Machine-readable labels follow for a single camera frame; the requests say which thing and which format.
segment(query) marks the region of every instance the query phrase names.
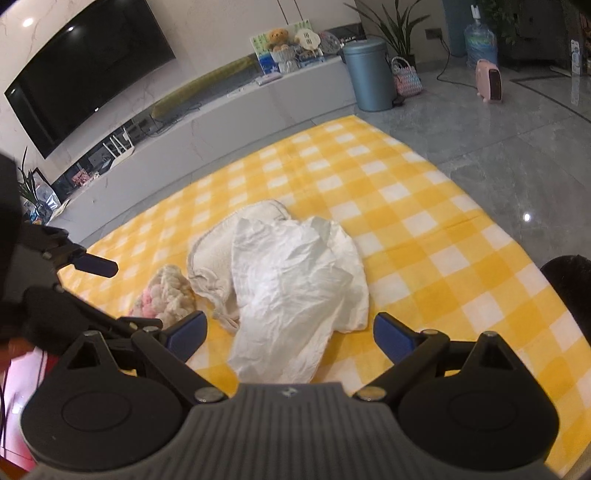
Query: yellow checkered blanket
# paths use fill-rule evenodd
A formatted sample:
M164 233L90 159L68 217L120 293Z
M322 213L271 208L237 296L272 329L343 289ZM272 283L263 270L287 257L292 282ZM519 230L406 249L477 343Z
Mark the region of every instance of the yellow checkered blanket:
M350 116L280 141L176 194L97 242L115 278L61 271L64 286L114 316L165 263L185 266L193 241L239 207L278 199L297 219L337 220L354 238L371 293L410 328L475 340L496 330L554 401L560 434L548 464L566 470L591 440L591 349L521 247L470 197L406 145ZM209 321L189 364L228 394L232 337ZM315 381L352 392L391 366L363 332L335 333Z

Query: blue trash can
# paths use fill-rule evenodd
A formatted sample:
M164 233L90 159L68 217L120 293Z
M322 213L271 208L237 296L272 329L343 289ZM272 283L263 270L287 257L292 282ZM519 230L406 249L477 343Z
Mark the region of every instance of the blue trash can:
M357 106L365 112L390 110L397 93L386 42L381 38L353 41L343 47L343 56Z

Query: television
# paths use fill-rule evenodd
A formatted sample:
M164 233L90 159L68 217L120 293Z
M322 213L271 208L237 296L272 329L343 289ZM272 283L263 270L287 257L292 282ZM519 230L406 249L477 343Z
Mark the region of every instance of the television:
M4 95L46 158L106 102L173 58L145 0L96 0L44 45Z

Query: blue gripper pad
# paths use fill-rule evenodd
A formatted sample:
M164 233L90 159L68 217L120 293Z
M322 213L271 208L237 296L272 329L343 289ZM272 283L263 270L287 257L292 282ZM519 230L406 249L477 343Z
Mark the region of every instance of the blue gripper pad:
M418 346L420 334L390 314L380 312L374 319L374 341L394 364L411 354Z
M207 317L196 311L163 331L167 338L164 346L179 360L186 362L207 337Z

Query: teddy bear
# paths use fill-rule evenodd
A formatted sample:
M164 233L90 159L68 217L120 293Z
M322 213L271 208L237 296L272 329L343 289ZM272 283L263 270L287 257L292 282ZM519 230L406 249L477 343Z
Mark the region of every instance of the teddy bear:
M269 51L286 50L290 47L290 33L285 28L274 28L267 34L267 37L269 38L267 44Z

